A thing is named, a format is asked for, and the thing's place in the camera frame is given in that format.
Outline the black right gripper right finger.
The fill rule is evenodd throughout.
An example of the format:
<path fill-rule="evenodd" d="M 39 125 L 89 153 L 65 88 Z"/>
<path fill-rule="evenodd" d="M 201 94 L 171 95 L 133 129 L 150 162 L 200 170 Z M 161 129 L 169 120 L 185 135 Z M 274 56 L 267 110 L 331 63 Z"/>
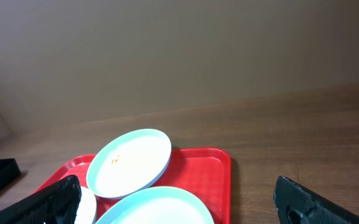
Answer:
<path fill-rule="evenodd" d="M 273 193 L 280 224 L 359 224 L 359 216 L 286 176 L 279 176 Z"/>

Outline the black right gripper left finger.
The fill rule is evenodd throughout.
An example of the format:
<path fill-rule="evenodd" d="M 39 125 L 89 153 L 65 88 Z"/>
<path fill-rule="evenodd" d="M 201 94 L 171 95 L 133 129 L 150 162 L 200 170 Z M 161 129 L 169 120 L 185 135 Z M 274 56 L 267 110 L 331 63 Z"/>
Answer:
<path fill-rule="evenodd" d="M 74 224 L 82 196 L 76 175 L 68 175 L 0 211 L 0 224 Z"/>

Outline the red plastic tray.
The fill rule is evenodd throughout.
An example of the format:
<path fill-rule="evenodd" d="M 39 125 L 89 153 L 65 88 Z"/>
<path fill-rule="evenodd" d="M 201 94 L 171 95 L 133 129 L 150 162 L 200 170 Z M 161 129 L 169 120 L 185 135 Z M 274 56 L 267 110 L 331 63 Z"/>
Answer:
<path fill-rule="evenodd" d="M 86 172 L 95 156 L 84 154 L 68 160 L 35 192 L 72 174 L 79 178 L 82 187 L 88 187 Z M 178 187 L 191 192 L 209 209 L 214 223 L 230 223 L 231 158 L 225 151 L 213 147 L 174 149 L 166 171 L 152 185 L 157 186 Z M 96 199 L 96 220 L 120 201 L 101 197 Z"/>

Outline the left light blue plate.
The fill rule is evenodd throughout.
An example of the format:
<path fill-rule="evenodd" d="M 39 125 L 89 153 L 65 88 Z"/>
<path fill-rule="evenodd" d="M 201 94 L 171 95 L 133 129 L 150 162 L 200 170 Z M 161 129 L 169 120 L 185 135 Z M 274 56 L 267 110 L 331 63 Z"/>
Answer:
<path fill-rule="evenodd" d="M 97 209 L 96 197 L 93 192 L 86 187 L 81 187 L 81 192 L 82 196 L 74 224 L 95 224 Z"/>

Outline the light blue plate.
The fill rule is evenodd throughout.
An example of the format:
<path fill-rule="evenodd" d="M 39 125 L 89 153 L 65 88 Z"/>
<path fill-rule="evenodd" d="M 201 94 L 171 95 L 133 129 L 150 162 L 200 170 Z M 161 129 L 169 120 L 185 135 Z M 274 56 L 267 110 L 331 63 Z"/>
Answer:
<path fill-rule="evenodd" d="M 74 224 L 95 224 L 97 209 L 96 197 L 93 192 L 86 187 L 81 187 L 81 192 L 82 196 Z"/>
<path fill-rule="evenodd" d="M 98 197 L 122 199 L 150 187 L 166 171 L 172 144 L 160 130 L 138 129 L 108 143 L 93 158 L 87 187 Z"/>
<path fill-rule="evenodd" d="M 96 224 L 214 224 L 205 204 L 177 187 L 151 187 L 114 204 Z"/>

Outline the top light blue plate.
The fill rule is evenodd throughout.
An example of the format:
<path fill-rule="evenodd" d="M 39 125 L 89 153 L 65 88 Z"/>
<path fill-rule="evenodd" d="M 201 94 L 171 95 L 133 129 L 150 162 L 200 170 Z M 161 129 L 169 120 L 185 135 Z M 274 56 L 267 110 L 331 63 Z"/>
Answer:
<path fill-rule="evenodd" d="M 93 158 L 87 187 L 98 197 L 122 199 L 150 187 L 166 171 L 172 144 L 160 130 L 138 129 L 108 143 Z"/>

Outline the right light blue plate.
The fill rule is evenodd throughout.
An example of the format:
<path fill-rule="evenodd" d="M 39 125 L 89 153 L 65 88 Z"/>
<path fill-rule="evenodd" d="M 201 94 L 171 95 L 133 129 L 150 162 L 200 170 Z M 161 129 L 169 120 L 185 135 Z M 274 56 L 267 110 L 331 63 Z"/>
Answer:
<path fill-rule="evenodd" d="M 177 187 L 151 187 L 114 204 L 96 224 L 214 224 L 205 204 Z"/>

